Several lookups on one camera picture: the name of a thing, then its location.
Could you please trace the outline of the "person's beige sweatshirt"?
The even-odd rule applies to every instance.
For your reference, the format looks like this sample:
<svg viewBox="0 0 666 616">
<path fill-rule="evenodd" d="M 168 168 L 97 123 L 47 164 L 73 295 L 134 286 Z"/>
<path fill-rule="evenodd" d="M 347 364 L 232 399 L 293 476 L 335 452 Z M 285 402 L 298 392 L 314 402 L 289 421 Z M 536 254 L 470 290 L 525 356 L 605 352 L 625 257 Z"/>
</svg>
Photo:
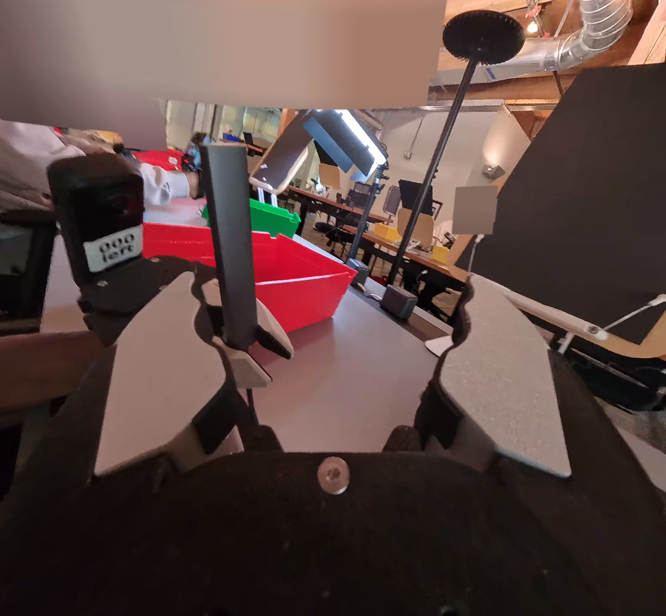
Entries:
<svg viewBox="0 0 666 616">
<path fill-rule="evenodd" d="M 1 212 L 48 209 L 48 167 L 84 155 L 52 127 L 1 120 Z"/>
</svg>

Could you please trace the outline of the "grey usb hub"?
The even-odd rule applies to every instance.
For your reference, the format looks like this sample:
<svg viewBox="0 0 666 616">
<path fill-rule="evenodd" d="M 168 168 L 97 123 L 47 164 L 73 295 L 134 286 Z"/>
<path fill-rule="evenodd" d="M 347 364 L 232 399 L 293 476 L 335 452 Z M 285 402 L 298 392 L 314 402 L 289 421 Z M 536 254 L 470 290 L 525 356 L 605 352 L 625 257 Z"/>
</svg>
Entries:
<svg viewBox="0 0 666 616">
<path fill-rule="evenodd" d="M 246 147 L 203 145 L 200 155 L 224 338 L 231 348 L 246 351 L 254 345 L 258 328 Z"/>
</svg>

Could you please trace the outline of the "green plastic bin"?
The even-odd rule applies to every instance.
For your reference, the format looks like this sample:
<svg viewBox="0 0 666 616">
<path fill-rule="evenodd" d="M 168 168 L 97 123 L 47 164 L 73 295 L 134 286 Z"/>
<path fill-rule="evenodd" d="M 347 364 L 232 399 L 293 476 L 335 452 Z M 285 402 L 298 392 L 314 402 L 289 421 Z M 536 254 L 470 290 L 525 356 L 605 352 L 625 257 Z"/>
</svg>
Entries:
<svg viewBox="0 0 666 616">
<path fill-rule="evenodd" d="M 225 237 L 238 237 L 252 230 L 268 233 L 273 238 L 279 235 L 293 238 L 300 226 L 299 216 L 287 209 L 252 198 L 246 204 L 248 209 L 233 209 L 230 218 L 223 220 L 222 233 Z"/>
</svg>

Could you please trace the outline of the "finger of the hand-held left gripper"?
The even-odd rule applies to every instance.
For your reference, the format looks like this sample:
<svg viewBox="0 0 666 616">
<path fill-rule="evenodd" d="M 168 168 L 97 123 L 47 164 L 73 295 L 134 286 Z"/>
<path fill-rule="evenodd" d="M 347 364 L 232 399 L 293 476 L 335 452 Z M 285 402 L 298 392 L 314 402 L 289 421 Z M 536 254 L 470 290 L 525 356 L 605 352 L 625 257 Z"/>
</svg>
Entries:
<svg viewBox="0 0 666 616">
<path fill-rule="evenodd" d="M 258 298 L 256 299 L 256 319 L 257 343 L 281 358 L 292 359 L 294 348 L 287 333 L 271 311 Z"/>
<path fill-rule="evenodd" d="M 250 354 L 231 348 L 223 339 L 224 316 L 219 281 L 210 279 L 205 282 L 202 286 L 202 293 L 212 323 L 212 342 L 227 355 L 237 387 L 240 389 L 267 387 L 272 383 L 272 378 L 268 372 Z"/>
</svg>

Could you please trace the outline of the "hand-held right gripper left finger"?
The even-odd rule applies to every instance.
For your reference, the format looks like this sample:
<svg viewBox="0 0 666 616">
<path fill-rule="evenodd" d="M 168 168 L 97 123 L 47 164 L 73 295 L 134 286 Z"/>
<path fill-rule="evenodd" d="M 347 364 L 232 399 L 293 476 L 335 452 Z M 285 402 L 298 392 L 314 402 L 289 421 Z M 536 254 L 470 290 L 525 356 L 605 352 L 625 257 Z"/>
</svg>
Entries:
<svg viewBox="0 0 666 616">
<path fill-rule="evenodd" d="M 196 328 L 208 320 L 186 271 L 168 284 L 123 329 L 114 344 L 112 375 L 94 475 L 107 476 L 166 454 L 183 471 L 243 451 L 237 423 L 213 431 L 203 446 L 194 421 L 221 394 L 237 385 L 221 341 Z"/>
</svg>

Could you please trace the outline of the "person's left forearm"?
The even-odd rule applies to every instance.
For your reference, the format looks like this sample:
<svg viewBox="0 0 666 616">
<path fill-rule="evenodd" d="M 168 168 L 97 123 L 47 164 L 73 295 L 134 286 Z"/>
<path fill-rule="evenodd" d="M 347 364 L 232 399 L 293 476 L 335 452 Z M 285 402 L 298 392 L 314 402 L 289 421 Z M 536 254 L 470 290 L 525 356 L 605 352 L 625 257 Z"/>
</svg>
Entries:
<svg viewBox="0 0 666 616">
<path fill-rule="evenodd" d="M 138 165 L 143 179 L 145 207 L 165 206 L 174 199 L 201 199 L 204 196 L 199 171 L 167 171 L 145 162 Z"/>
</svg>

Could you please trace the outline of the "black light stand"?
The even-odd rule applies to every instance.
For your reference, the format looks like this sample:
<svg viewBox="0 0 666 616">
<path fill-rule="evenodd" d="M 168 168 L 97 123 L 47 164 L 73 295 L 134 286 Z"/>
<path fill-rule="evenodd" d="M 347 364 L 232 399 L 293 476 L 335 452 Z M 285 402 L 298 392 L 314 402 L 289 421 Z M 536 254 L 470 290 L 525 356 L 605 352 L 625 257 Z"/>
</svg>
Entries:
<svg viewBox="0 0 666 616">
<path fill-rule="evenodd" d="M 388 170 L 388 168 L 389 168 L 388 162 L 379 165 L 372 177 L 372 184 L 370 186 L 368 197 L 364 205 L 362 216 L 359 220 L 358 226 L 356 227 L 356 233 L 352 241 L 352 244 L 350 246 L 350 249 L 348 251 L 347 260 L 345 261 L 347 264 L 349 264 L 350 261 L 352 260 L 356 260 L 356 256 L 358 254 L 362 237 L 365 234 L 367 228 L 372 206 L 376 200 L 376 197 L 384 187 L 382 181 L 388 179 L 386 175 L 386 171 Z"/>
</svg>

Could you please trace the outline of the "wooden office desk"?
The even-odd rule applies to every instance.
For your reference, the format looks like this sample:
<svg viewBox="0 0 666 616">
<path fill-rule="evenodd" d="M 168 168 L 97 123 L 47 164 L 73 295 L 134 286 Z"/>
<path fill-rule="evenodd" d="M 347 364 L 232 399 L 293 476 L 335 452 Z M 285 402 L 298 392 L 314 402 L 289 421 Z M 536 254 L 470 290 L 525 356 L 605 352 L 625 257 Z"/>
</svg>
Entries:
<svg viewBox="0 0 666 616">
<path fill-rule="evenodd" d="M 362 208 L 338 203 L 335 200 L 293 186 L 288 186 L 282 195 L 288 200 L 300 203 L 301 209 L 299 215 L 301 218 L 309 212 L 320 211 L 329 215 L 337 215 L 340 212 L 347 212 L 358 216 L 362 216 L 363 214 Z"/>
<path fill-rule="evenodd" d="M 363 251 L 363 262 L 382 260 L 393 264 L 399 246 L 385 238 L 377 237 L 373 232 L 365 232 L 360 239 L 360 249 Z M 414 268 L 419 267 L 419 271 L 428 271 L 440 286 L 458 289 L 463 284 L 453 276 L 445 263 L 433 259 L 430 254 L 426 254 L 417 248 L 405 252 L 398 270 L 402 271 L 403 267 L 409 264 L 412 264 Z"/>
</svg>

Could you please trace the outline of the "led light panel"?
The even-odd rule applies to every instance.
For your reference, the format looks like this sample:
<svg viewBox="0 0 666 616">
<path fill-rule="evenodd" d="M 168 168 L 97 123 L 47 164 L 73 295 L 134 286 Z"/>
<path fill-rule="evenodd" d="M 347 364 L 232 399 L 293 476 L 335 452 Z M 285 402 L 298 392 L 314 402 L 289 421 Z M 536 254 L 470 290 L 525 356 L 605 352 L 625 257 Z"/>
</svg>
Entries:
<svg viewBox="0 0 666 616">
<path fill-rule="evenodd" d="M 304 129 L 327 156 L 354 182 L 368 182 L 388 168 L 386 147 L 355 111 L 309 109 Z"/>
</svg>

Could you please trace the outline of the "black monitor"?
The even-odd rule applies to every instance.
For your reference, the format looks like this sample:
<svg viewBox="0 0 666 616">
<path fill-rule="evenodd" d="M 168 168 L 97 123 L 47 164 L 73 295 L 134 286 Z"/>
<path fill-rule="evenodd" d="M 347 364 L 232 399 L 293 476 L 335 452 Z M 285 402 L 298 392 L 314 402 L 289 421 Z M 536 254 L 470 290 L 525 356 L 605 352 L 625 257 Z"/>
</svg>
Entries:
<svg viewBox="0 0 666 616">
<path fill-rule="evenodd" d="M 422 184 L 410 180 L 400 179 L 398 187 L 400 189 L 400 198 L 402 208 L 413 211 L 417 203 Z M 429 216 L 433 215 L 433 190 L 432 185 L 428 185 L 423 202 L 421 204 L 420 212 Z"/>
</svg>

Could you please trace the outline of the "red plastic bin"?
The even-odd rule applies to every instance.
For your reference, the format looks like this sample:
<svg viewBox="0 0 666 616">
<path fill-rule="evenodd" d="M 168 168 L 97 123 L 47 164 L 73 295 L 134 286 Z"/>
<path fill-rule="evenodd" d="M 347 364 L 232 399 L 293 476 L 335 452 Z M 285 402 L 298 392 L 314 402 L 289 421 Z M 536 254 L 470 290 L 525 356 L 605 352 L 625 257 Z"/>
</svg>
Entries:
<svg viewBox="0 0 666 616">
<path fill-rule="evenodd" d="M 141 162 L 157 166 L 165 171 L 182 171 L 183 152 L 170 148 L 166 151 L 138 151 L 132 150 L 133 156 Z"/>
<path fill-rule="evenodd" d="M 144 223 L 146 257 L 176 256 L 214 266 L 212 230 Z M 355 272 L 340 260 L 282 234 L 252 233 L 257 298 L 290 333 L 331 318 Z"/>
</svg>

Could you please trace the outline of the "dark panel with pale rim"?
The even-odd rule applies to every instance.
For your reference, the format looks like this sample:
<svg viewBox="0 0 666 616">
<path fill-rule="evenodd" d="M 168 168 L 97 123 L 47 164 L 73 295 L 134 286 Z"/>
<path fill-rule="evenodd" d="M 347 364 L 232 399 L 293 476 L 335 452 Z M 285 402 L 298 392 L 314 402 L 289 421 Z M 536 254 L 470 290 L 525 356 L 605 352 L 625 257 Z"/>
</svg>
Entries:
<svg viewBox="0 0 666 616">
<path fill-rule="evenodd" d="M 298 111 L 250 173 L 249 183 L 256 190 L 260 203 L 278 206 L 279 194 L 287 189 L 306 162 L 312 135 L 304 124 L 311 116 L 310 109 Z"/>
</svg>

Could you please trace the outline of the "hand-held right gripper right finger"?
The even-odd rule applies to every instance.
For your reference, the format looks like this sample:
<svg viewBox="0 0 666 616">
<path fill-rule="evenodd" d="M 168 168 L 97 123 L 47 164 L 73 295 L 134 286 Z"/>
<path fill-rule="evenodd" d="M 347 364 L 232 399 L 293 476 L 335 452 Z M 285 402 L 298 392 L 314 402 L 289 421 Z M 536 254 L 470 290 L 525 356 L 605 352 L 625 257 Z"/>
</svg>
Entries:
<svg viewBox="0 0 666 616">
<path fill-rule="evenodd" d="M 571 476 L 543 337 L 516 306 L 469 276 L 453 331 L 413 427 L 422 448 L 478 472 L 497 456 Z"/>
</svg>

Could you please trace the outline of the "black pole with round disc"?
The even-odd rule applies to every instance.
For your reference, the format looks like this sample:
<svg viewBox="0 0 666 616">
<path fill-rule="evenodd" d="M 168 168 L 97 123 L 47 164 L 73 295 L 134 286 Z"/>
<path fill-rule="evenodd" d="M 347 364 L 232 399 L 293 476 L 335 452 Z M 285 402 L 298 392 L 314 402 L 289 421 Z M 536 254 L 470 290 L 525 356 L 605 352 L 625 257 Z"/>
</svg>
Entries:
<svg viewBox="0 0 666 616">
<path fill-rule="evenodd" d="M 403 263 L 413 231 L 421 215 L 426 194 L 438 170 L 477 66 L 496 65 L 514 58 L 524 46 L 525 33 L 520 23 L 504 12 L 474 10 L 460 13 L 451 18 L 444 27 L 442 41 L 445 49 L 450 54 L 456 59 L 466 61 L 467 65 L 387 276 L 387 286 L 394 284 Z"/>
</svg>

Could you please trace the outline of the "black board with wooden rim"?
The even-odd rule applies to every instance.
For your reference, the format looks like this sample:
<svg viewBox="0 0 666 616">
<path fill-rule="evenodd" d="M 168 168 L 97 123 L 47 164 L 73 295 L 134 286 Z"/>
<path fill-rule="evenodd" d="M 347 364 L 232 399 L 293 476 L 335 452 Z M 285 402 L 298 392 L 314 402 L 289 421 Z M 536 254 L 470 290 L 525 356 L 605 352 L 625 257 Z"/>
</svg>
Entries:
<svg viewBox="0 0 666 616">
<path fill-rule="evenodd" d="M 665 293 L 665 63 L 583 71 L 511 173 L 471 272 L 600 327 Z M 465 281 L 471 243 L 447 267 Z M 665 305 L 612 333 L 641 344 Z"/>
</svg>

